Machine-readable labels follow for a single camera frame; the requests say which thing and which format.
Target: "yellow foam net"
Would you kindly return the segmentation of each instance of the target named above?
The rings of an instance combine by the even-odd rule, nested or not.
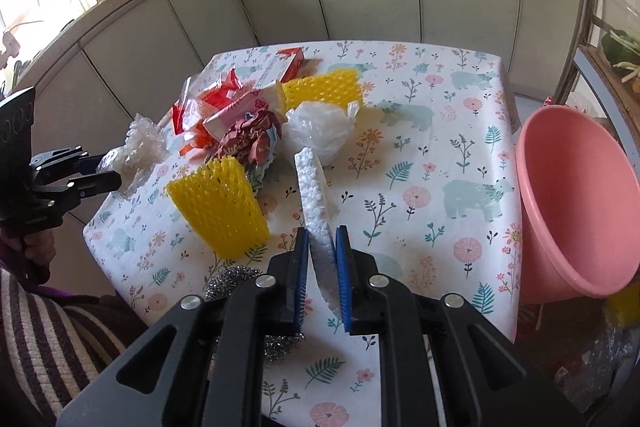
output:
[[[238,259],[269,239],[244,169],[232,156],[211,160],[166,185],[184,219],[222,259]]]
[[[362,88],[358,84],[358,72],[354,69],[335,70],[331,73],[304,77],[283,85],[287,97],[287,111],[293,110],[305,100],[319,100],[340,106],[357,100],[364,105]]]

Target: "pink plastic trash bin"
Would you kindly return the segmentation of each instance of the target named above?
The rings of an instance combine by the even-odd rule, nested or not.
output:
[[[536,111],[516,146],[526,303],[625,287],[640,262],[640,189],[626,155],[590,117]]]

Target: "metal screw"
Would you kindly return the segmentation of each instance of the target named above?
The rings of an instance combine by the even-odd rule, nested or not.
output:
[[[384,288],[389,284],[389,279],[382,274],[376,274],[370,277],[369,284],[372,285],[373,288]]]
[[[464,303],[465,300],[462,295],[458,295],[457,293],[449,293],[444,297],[444,304],[449,308],[462,308]]]
[[[183,310],[194,310],[202,304],[202,299],[197,295],[188,295],[180,301],[180,307]]]
[[[276,278],[268,274],[261,275],[255,280],[255,285],[260,288],[271,288],[274,284],[276,284]]]

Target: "yellow object on floor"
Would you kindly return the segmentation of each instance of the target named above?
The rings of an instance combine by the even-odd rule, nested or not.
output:
[[[607,297],[605,310],[609,321],[621,328],[640,321],[640,283],[632,283]]]
[[[166,185],[184,219],[222,259],[238,259],[269,239],[244,168],[232,156],[211,160]]]
[[[283,85],[287,97],[287,111],[294,110],[305,100],[327,102],[340,106],[357,100],[362,107],[362,88],[358,84],[358,72],[354,69],[335,70],[331,73],[294,79]]]

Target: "floral tablecloth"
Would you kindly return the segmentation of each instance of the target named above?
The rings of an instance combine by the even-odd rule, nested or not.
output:
[[[325,168],[351,245],[380,272],[439,298],[458,292],[514,338],[520,288],[520,195],[511,132],[519,125],[500,58],[483,52],[392,42],[304,43],[303,75],[356,68],[366,107],[356,133]],[[235,65],[249,78],[283,46],[216,55],[196,83]],[[190,229],[166,182],[203,160],[163,120],[171,157],[128,200],[110,195],[84,229],[105,274],[152,324],[228,266]],[[296,173],[274,162],[259,201],[271,239],[238,263],[266,269],[303,225]],[[350,337],[327,308],[310,264],[305,341],[264,372],[262,410],[286,426],[380,424],[375,336]]]

